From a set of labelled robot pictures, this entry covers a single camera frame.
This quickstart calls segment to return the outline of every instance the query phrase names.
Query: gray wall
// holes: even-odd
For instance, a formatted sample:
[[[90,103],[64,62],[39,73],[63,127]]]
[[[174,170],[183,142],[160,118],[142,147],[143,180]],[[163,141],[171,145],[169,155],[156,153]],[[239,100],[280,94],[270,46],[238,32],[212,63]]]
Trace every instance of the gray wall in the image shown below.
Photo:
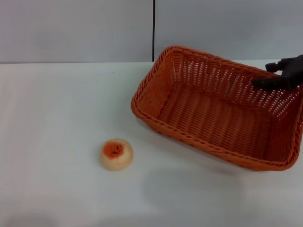
[[[0,0],[0,62],[152,60],[153,0]],[[183,45],[228,59],[303,53],[303,0],[156,0],[155,57]]]
[[[155,56],[184,45],[228,59],[303,54],[303,0],[156,0]]]
[[[0,0],[0,62],[152,60],[152,0]]]

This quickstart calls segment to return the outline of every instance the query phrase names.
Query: wicker basket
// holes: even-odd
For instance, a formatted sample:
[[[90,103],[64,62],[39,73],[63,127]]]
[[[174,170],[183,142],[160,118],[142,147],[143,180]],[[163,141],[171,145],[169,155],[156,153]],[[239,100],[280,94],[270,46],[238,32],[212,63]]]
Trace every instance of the wicker basket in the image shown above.
[[[253,78],[275,76],[172,46],[139,85],[131,108],[158,133],[238,166],[285,170],[299,156],[303,89],[253,89]]]

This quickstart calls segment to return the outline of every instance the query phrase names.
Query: orange wicker basket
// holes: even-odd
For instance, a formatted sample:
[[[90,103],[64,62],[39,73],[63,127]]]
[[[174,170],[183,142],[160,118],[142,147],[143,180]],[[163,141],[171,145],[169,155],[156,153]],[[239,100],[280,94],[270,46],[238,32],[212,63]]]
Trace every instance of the orange wicker basket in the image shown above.
[[[131,108],[158,133],[238,166],[281,171],[300,151],[302,87],[254,90],[276,74],[180,46],[163,51]]]

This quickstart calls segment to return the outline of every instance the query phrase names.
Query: white table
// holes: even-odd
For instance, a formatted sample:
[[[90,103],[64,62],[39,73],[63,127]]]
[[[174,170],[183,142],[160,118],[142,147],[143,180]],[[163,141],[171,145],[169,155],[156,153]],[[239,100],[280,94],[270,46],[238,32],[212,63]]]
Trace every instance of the white table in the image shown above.
[[[302,226],[302,156],[252,172],[156,134],[130,109],[151,67],[0,65],[1,227]],[[99,162],[111,138],[133,146],[123,171]]]

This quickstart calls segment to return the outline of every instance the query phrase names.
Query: basket rim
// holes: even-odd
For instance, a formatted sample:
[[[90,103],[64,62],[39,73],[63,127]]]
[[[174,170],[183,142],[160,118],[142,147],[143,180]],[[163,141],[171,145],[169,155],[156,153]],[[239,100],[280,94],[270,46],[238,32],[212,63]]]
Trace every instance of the basket rim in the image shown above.
[[[250,161],[253,161],[253,162],[263,163],[267,166],[280,166],[280,167],[289,166],[289,167],[291,167],[296,162],[296,160],[298,158],[298,155],[299,155],[299,151],[300,151],[300,144],[301,144],[301,138],[302,138],[302,129],[303,129],[303,127],[300,124],[300,122],[303,121],[303,116],[302,116],[302,113],[303,113],[303,98],[301,98],[300,106],[298,107],[298,112],[297,112],[297,115],[296,115],[296,120],[294,122],[294,130],[292,131],[292,136],[291,136],[292,143],[290,143],[290,147],[289,147],[289,149],[291,151],[289,152],[288,156],[286,157],[286,159],[284,161],[263,160],[263,159],[258,159],[258,158],[255,158],[255,157],[251,157],[251,156],[247,156],[247,155],[243,155],[243,154],[240,154],[240,153],[237,153],[237,152],[230,151],[228,149],[213,145],[213,144],[211,144],[211,143],[209,143],[205,140],[193,137],[190,134],[184,133],[183,131],[179,130],[178,128],[176,128],[174,126],[171,126],[171,125],[169,125],[169,124],[167,124],[167,123],[165,123],[161,120],[158,120],[158,119],[156,119],[155,117],[151,116],[148,113],[143,112],[138,107],[138,102],[144,94],[144,92],[143,92],[144,89],[148,85],[149,81],[153,78],[154,73],[163,64],[165,57],[168,56],[169,54],[171,54],[172,52],[175,52],[175,51],[179,51],[179,52],[184,53],[184,54],[195,55],[196,57],[207,58],[211,61],[216,61],[216,62],[220,61],[222,65],[228,65],[229,67],[230,67],[230,65],[240,66],[240,67],[245,68],[246,70],[249,70],[249,73],[251,73],[251,71],[255,71],[255,72],[261,72],[262,71],[263,76],[261,76],[261,78],[272,78],[272,77],[278,76],[277,74],[267,72],[265,70],[262,70],[262,69],[259,69],[259,68],[253,67],[253,66],[248,66],[248,65],[244,65],[244,64],[241,64],[241,63],[231,61],[231,60],[227,60],[227,59],[212,55],[212,54],[207,53],[207,52],[200,52],[200,51],[196,51],[196,50],[186,48],[186,47],[183,47],[183,46],[169,46],[169,47],[165,48],[164,51],[160,54],[160,56],[158,57],[158,59],[154,63],[152,69],[149,71],[149,73],[146,75],[146,77],[142,80],[142,82],[140,83],[135,95],[132,98],[131,109],[132,109],[132,112],[138,118],[142,119],[143,121],[147,120],[149,122],[154,122],[158,125],[165,126],[168,129],[171,129],[171,130],[174,130],[178,133],[182,133],[182,134],[186,135],[186,137],[188,139],[193,139],[196,142],[199,142],[199,143],[204,144],[204,145],[206,145],[206,146],[208,146],[208,147],[210,147],[214,150],[221,151],[221,152],[223,152],[225,154],[229,154],[231,156],[239,157],[239,158],[242,158],[242,159],[247,159],[247,160],[250,160]],[[301,94],[303,93],[303,87],[298,87],[297,89],[300,90]]]

